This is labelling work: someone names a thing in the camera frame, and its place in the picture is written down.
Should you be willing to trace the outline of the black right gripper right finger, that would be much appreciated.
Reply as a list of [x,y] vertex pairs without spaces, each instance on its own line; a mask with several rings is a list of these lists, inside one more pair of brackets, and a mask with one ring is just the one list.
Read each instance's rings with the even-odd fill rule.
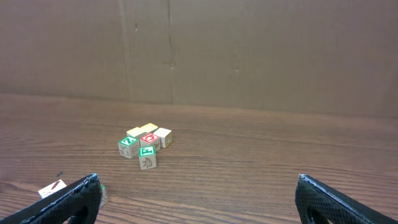
[[361,204],[307,174],[298,176],[295,204],[302,223],[397,224],[397,220]]

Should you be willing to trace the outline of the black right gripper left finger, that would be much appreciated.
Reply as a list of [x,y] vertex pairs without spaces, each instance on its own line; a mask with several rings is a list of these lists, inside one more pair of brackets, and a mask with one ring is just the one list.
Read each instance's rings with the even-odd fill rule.
[[98,174],[92,173],[1,220],[2,224],[94,224],[102,198]]

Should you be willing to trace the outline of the white feather picture block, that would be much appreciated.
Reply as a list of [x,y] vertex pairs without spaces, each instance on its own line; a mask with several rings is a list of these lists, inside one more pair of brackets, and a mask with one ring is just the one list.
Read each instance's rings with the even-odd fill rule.
[[50,185],[40,189],[38,191],[38,193],[40,195],[40,198],[43,199],[61,189],[63,189],[66,186],[67,185],[64,183],[64,181],[62,179],[59,179],[59,180],[55,181],[54,183],[51,183]]

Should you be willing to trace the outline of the green A letter block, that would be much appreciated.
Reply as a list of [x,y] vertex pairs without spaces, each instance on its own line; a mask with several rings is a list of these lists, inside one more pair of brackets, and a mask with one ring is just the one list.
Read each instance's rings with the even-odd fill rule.
[[108,203],[108,196],[106,193],[106,188],[103,184],[101,184],[101,201],[100,201],[100,205],[99,207],[103,207],[104,205],[106,205]]

